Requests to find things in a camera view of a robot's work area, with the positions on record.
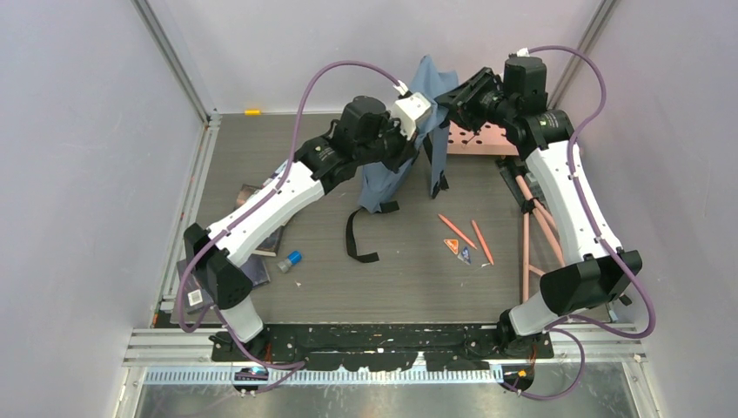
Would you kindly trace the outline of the pink perforated music stand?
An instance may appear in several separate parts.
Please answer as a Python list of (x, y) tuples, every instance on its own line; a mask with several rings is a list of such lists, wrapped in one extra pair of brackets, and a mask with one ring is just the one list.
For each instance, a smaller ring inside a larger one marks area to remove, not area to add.
[[(507, 141), (502, 130), (490, 124), (486, 124), (478, 133), (465, 131), (455, 124), (450, 125), (447, 151), (456, 155), (491, 156), (495, 158), (495, 165), (496, 160), (500, 157), (519, 158), (517, 149)], [(518, 206), (515, 202), (520, 213), (522, 227), (520, 298), (526, 301), (532, 295), (531, 277), (534, 275), (540, 278), (545, 274), (543, 269), (531, 263), (533, 225), (536, 225), (542, 233), (558, 266), (564, 266), (565, 259), (559, 240), (558, 227), (548, 205), (533, 197), (522, 177), (518, 177), (516, 180), (523, 191), (524, 197), (527, 198), (521, 206)]]

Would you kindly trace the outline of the colourful treehouse paperback book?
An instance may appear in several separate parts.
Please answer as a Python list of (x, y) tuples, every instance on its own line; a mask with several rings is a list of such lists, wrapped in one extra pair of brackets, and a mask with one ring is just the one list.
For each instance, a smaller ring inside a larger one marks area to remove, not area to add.
[(270, 215), (273, 215), (274, 213), (278, 214), (278, 217), (282, 220), (282, 223), (279, 225), (279, 229), (285, 228), (291, 217), (294, 215), (294, 211), (292, 210), (295, 206), (294, 196), (276, 187), (276, 184), (283, 177), (287, 163), (287, 160), (283, 161), (282, 164), (262, 184), (265, 189), (275, 192), (263, 205), (262, 210), (268, 212)]

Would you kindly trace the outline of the grey lego plate with post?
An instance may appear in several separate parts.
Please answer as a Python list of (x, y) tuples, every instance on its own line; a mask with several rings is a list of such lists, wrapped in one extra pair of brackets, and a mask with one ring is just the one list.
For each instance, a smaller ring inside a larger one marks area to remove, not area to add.
[(508, 190), (513, 195), (515, 202), (518, 206), (521, 206), (527, 198), (524, 197), (523, 191), (520, 188), (517, 178), (522, 177), (528, 187), (528, 190), (537, 198), (541, 203), (546, 201), (544, 193), (540, 188), (538, 180), (530, 173), (525, 165), (517, 157), (506, 156), (500, 157), (496, 160), (500, 176), (506, 184)]

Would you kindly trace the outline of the orange pencil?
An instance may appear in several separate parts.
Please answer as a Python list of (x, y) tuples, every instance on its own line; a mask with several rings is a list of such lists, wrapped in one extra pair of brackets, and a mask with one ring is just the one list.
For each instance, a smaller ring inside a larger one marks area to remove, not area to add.
[(450, 228), (451, 231), (456, 233), (462, 240), (464, 240), (471, 248), (477, 249), (477, 246), (475, 243), (466, 235), (464, 234), (449, 218), (444, 216), (443, 214), (438, 214), (439, 219)]
[(488, 246), (488, 244), (487, 244), (487, 242), (485, 240), (484, 235), (482, 234), (482, 231), (480, 230), (480, 227), (479, 227), (478, 223), (474, 219), (472, 219), (471, 220), (471, 224), (473, 226), (473, 230), (475, 231), (475, 234), (477, 236), (477, 239), (478, 239), (478, 241), (479, 241), (479, 243), (481, 245), (481, 248), (482, 248), (483, 253), (485, 254), (485, 256), (487, 258), (487, 261), (488, 261), (489, 265), (490, 266), (493, 266), (494, 265), (493, 255), (492, 255), (492, 253), (491, 253), (491, 251), (489, 249), (489, 246)]

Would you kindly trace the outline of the orange pencil right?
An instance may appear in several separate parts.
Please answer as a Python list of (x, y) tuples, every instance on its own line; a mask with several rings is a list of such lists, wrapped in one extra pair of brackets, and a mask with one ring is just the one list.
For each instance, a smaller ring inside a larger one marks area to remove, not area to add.
[(472, 219), (471, 220), (471, 224), (473, 226), (473, 230), (475, 231), (475, 234), (477, 236), (477, 239), (478, 239), (478, 241), (479, 241), (479, 243), (481, 245), (481, 248), (482, 248), (483, 253), (485, 254), (485, 256), (487, 258), (487, 261), (488, 261), (489, 265), (490, 266), (493, 266), (494, 265), (493, 255), (492, 255), (492, 253), (491, 253), (491, 251), (489, 249), (489, 246), (488, 246), (488, 244), (487, 244), (487, 242), (485, 240), (484, 235), (482, 234), (482, 231), (480, 230), (480, 227), (479, 227), (478, 223), (474, 219)]

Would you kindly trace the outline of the blue capped glue stick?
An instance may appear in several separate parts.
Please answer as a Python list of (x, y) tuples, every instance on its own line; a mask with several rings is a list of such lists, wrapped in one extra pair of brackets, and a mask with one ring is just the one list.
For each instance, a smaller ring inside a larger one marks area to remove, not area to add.
[(282, 273), (287, 273), (294, 266), (296, 266), (302, 260), (302, 258), (303, 255), (300, 251), (293, 251), (278, 263), (278, 269)]

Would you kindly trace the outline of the dark Tale of Two Cities book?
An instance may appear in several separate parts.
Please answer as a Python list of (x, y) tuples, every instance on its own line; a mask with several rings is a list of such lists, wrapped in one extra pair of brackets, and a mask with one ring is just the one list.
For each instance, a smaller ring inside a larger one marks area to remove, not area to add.
[[(260, 190), (260, 186), (258, 185), (242, 184), (241, 188), (239, 189), (238, 195), (236, 197), (233, 210), (234, 211), (239, 210), (244, 204), (246, 204), (250, 199), (252, 199), (259, 190)], [(246, 219), (245, 223), (248, 226), (256, 226), (257, 232), (263, 233), (266, 231), (266, 229), (263, 226), (257, 225), (257, 222), (260, 220), (261, 218), (259, 217), (259, 214), (256, 212), (253, 215), (251, 215), (248, 219)], [(270, 234), (266, 236), (265, 239), (256, 246), (253, 253), (256, 255), (261, 255), (261, 256), (266, 256), (266, 257), (276, 257), (278, 255), (279, 248), (284, 238), (286, 225), (287, 225), (287, 222), (284, 222), (280, 226), (276, 226), (270, 232)]]

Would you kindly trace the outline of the orange pencil left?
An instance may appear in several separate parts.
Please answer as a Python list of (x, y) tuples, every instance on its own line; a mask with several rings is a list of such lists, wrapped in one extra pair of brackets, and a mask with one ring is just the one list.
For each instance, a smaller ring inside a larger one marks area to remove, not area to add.
[(451, 231), (456, 233), (462, 240), (464, 240), (471, 248), (477, 249), (477, 246), (475, 243), (466, 235), (464, 234), (449, 218), (444, 216), (443, 214), (438, 214), (439, 219), (450, 228)]

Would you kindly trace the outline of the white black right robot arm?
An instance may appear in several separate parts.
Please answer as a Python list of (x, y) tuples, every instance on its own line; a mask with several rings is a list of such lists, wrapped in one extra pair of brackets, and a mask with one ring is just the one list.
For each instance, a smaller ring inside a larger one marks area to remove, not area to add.
[(574, 127), (564, 111), (547, 106), (547, 67), (538, 57), (511, 56), (497, 75), (484, 67), (435, 100), (467, 131), (502, 128), (538, 181), (558, 228), (564, 265), (540, 279), (539, 291), (500, 315), (498, 349), (519, 357), (532, 336), (569, 314), (622, 296), (642, 268), (638, 251), (626, 251), (605, 221), (571, 145)]

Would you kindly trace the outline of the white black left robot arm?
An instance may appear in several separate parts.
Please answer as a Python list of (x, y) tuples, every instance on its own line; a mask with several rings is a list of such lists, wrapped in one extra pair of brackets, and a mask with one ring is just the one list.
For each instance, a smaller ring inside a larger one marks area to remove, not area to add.
[(397, 172), (412, 158), (419, 128), (431, 111), (420, 93), (390, 108), (376, 98), (356, 97), (326, 133), (305, 141), (237, 210), (208, 227), (194, 223), (185, 230), (185, 272), (211, 297), (235, 333), (233, 348), (244, 359), (259, 359), (267, 339), (250, 296), (252, 280), (241, 266), (269, 235), (351, 179), (362, 165), (380, 163)]

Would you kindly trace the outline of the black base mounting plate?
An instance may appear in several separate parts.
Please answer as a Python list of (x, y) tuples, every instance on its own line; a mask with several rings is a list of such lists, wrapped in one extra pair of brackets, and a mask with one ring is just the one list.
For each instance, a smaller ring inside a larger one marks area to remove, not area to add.
[(226, 331), (210, 336), (216, 362), (259, 360), (302, 364), (309, 371), (405, 371), (425, 363), (430, 371), (481, 370), (491, 361), (547, 360), (554, 356), (542, 334), (509, 342), (494, 324), (268, 324), (239, 349)]

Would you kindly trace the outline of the blue grey student backpack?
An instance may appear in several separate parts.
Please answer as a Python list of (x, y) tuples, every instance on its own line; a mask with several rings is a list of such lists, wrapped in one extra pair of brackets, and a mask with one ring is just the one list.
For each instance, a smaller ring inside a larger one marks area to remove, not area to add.
[(419, 124), (418, 137), (409, 161), (402, 164), (397, 173), (391, 172), (381, 163), (362, 167), (362, 188), (359, 195), (359, 209), (369, 213), (391, 213), (399, 210), (399, 204), (392, 197), (405, 183), (420, 152), (426, 153), (430, 163), (430, 198), (436, 199), (439, 192), (448, 188), (446, 179), (447, 146), (450, 122), (446, 120), (447, 110), (438, 106), (435, 98), (460, 85), (455, 71), (439, 71), (429, 55), (419, 62), (410, 83), (411, 92), (419, 92), (430, 101), (431, 113)]

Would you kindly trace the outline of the dark blue galaxy cover book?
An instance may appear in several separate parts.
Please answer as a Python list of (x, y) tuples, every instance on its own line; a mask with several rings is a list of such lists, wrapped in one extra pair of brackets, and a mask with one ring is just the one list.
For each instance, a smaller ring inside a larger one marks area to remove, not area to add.
[[(271, 282), (267, 271), (265, 260), (258, 255), (252, 255), (240, 267), (241, 272), (252, 281), (252, 289), (265, 286)], [(199, 314), (205, 306), (213, 305), (214, 300), (205, 287), (198, 282), (196, 274), (199, 268), (196, 266), (184, 287), (183, 311), (185, 314)]]

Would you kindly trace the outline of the orange triangular sticker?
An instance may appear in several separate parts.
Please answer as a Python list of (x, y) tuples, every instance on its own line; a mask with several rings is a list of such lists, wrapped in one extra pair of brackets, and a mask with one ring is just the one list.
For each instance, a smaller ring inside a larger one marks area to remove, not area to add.
[(459, 254), (459, 242), (456, 239), (444, 239), (446, 247), (454, 254)]

